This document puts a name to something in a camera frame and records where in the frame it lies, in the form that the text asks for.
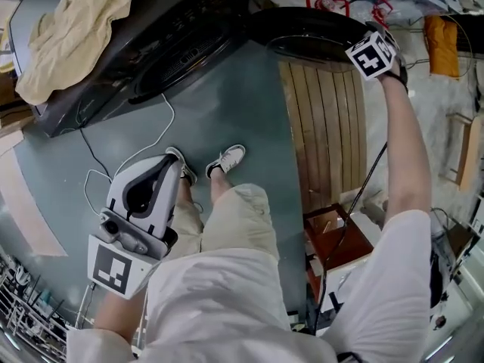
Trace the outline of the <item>person's left leg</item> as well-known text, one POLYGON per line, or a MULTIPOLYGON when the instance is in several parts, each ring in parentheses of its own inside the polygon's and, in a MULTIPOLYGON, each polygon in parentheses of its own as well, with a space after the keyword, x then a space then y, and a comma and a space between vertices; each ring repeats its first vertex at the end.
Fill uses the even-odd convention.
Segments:
POLYGON ((191 195, 191 183, 188 178, 180 178, 179 186, 178 186, 178 193, 177 193, 177 202, 181 203, 193 203, 193 198, 191 195))

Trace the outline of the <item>person's left forearm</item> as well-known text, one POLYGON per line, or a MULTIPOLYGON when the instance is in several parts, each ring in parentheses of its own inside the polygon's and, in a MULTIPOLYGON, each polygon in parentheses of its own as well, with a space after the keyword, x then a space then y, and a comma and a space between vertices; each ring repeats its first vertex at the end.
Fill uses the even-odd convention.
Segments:
POLYGON ((124 299, 108 291, 97 310, 94 329, 109 330, 131 343, 141 321, 147 288, 131 299, 124 299))

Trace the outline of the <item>red-brown table white top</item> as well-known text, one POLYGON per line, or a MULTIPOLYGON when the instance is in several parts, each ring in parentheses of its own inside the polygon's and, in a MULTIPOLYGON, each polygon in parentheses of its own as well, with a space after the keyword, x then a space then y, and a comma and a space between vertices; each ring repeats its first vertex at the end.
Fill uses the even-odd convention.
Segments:
POLYGON ((338 203, 304 214, 303 224, 315 255, 328 271, 361 260, 374 249, 338 203))

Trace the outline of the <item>person's right forearm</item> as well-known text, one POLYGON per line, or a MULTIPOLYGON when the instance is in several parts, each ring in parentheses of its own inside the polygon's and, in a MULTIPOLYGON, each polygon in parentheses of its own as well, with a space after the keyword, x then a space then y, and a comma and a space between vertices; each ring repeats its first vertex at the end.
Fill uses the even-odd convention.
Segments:
POLYGON ((428 213, 432 201, 427 150, 396 60, 390 76, 378 76, 386 100, 388 205, 386 220, 409 210, 428 213))

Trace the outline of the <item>wooden slatted pallet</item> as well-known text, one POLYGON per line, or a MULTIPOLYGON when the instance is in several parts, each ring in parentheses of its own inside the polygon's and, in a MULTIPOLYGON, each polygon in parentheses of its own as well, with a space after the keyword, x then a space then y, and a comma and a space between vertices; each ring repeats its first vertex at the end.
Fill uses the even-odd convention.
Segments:
POLYGON ((357 70, 330 73, 302 64, 278 64, 290 120, 302 210, 340 202, 367 175, 367 132, 357 70))

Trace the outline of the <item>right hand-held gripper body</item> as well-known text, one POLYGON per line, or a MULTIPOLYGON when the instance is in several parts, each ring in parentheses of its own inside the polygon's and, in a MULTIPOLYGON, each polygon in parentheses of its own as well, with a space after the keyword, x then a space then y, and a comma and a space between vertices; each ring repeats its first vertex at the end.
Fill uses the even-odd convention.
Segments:
POLYGON ((346 49, 346 55, 364 79, 373 79, 391 70, 397 55, 397 45, 390 32, 381 24, 369 21, 365 37, 346 49))

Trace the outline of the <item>person's white right shoe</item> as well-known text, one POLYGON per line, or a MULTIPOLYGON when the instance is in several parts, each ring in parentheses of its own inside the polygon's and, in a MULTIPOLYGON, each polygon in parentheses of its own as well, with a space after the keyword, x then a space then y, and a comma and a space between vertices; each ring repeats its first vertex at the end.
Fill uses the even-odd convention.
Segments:
POLYGON ((211 178, 214 169, 219 168, 225 174, 238 166, 246 153, 242 144, 235 144, 219 154, 219 157, 206 166, 206 177, 211 178))

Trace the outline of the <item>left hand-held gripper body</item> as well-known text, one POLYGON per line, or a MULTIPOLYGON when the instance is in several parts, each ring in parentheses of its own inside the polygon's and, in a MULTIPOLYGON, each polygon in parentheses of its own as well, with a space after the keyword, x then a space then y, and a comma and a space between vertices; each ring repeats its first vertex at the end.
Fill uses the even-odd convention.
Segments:
POLYGON ((147 285, 177 240, 170 227, 157 238, 104 208, 100 232, 88 238, 88 277, 123 299, 131 299, 147 285))

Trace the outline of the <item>black washing machine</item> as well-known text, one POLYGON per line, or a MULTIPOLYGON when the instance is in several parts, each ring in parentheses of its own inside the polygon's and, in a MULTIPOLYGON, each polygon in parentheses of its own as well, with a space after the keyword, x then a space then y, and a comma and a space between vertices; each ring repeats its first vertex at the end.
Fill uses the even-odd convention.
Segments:
POLYGON ((147 107, 207 73, 243 41, 249 0, 132 0, 93 71, 33 108, 49 137, 147 107))

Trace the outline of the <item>person's leg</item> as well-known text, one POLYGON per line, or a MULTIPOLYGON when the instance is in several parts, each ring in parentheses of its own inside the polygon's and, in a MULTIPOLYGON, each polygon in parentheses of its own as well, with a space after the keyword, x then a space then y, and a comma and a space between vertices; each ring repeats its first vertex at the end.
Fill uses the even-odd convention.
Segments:
POLYGON ((193 198, 191 195, 191 183, 188 178, 180 178, 179 186, 178 186, 178 193, 177 193, 177 202, 181 203, 193 203, 193 198))
POLYGON ((221 167, 215 167, 210 173, 210 193, 212 204, 228 190, 232 188, 232 184, 227 180, 225 172, 221 167))

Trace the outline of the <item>black round machine door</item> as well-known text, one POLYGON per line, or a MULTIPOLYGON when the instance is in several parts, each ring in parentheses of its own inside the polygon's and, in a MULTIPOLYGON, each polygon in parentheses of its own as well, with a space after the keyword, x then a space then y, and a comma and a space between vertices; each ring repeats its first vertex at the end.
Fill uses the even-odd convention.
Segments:
MULTIPOLYGON (((246 32, 254 42, 285 61, 300 61, 331 73, 346 73, 357 70, 346 49, 365 37, 366 23, 312 8, 270 8, 251 14, 246 21, 246 32)), ((407 85, 406 63, 398 45, 396 60, 401 67, 402 82, 407 85)))

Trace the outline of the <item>cream crumpled cloth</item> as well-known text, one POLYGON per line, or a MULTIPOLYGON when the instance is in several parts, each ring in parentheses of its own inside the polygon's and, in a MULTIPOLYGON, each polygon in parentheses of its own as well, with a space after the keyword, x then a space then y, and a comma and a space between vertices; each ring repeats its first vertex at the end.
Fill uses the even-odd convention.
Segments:
POLYGON ((128 17, 132 0, 60 0, 29 39, 30 62, 16 92, 28 104, 81 82, 95 68, 112 35, 112 22, 128 17))

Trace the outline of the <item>person's right leg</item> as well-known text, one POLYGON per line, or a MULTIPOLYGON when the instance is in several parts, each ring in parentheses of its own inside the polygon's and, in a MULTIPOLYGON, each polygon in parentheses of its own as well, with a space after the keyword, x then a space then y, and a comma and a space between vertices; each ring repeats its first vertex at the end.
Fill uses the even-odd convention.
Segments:
POLYGON ((212 204, 228 190, 232 188, 232 184, 227 180, 225 172, 221 167, 215 167, 210 173, 210 193, 212 204))

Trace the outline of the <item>low wooden table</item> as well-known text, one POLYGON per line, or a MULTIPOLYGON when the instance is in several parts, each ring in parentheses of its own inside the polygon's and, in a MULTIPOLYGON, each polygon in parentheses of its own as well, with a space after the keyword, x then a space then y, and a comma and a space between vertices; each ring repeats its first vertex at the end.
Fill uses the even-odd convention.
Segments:
POLYGON ((480 116, 471 119, 461 113, 450 113, 447 117, 461 124, 463 129, 461 154, 457 168, 450 169, 455 174, 451 181, 458 186, 459 191, 469 191, 477 171, 482 119, 480 116))

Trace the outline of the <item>person's white left shoe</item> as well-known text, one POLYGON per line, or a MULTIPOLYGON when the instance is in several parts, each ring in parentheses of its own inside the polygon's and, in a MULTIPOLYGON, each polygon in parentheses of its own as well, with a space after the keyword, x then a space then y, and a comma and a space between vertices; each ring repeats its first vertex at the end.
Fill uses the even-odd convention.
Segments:
POLYGON ((181 162, 181 178, 186 178, 190 184, 190 186, 193 186, 197 182, 197 175, 195 172, 188 166, 184 155, 180 150, 178 150, 176 147, 167 147, 166 154, 173 154, 178 158, 178 160, 181 162))

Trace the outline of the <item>person's beige shorts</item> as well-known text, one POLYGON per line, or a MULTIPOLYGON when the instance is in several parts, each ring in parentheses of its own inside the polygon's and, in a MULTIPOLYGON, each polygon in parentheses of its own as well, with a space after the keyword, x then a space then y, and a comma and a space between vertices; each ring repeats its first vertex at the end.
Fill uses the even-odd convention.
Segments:
POLYGON ((205 223, 190 198, 175 203, 172 229, 178 240, 166 260, 196 253, 249 249, 279 258, 266 192, 253 184, 237 185, 214 203, 205 223))

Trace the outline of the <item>person's white shoe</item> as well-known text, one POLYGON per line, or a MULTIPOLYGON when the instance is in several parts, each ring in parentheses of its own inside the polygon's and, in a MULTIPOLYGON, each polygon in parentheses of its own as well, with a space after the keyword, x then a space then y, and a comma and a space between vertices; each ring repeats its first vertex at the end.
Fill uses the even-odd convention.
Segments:
POLYGON ((193 186, 197 182, 197 175, 195 172, 188 166, 184 155, 180 150, 178 150, 176 147, 167 147, 166 154, 173 154, 178 158, 178 160, 181 162, 181 178, 186 178, 190 184, 190 186, 193 186))
POLYGON ((235 144, 219 154, 219 157, 206 166, 206 177, 211 178, 214 169, 219 168, 225 174, 238 166, 246 153, 242 144, 235 144))

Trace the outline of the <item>orange cushion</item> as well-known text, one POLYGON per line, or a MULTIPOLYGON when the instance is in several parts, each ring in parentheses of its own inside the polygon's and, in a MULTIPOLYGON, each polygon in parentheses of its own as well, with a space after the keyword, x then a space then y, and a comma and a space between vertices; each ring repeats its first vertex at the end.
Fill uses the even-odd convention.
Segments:
POLYGON ((430 73, 458 79, 458 25, 440 16, 425 17, 424 32, 428 44, 430 73))

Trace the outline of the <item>person's white shirt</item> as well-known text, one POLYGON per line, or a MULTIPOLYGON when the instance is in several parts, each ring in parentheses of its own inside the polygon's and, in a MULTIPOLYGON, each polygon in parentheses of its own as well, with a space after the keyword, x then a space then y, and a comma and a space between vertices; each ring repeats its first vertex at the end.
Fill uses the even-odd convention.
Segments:
POLYGON ((322 337, 295 333, 267 253, 215 250, 162 264, 138 357, 108 330, 72 330, 68 363, 417 363, 430 319, 430 217, 392 217, 322 337))

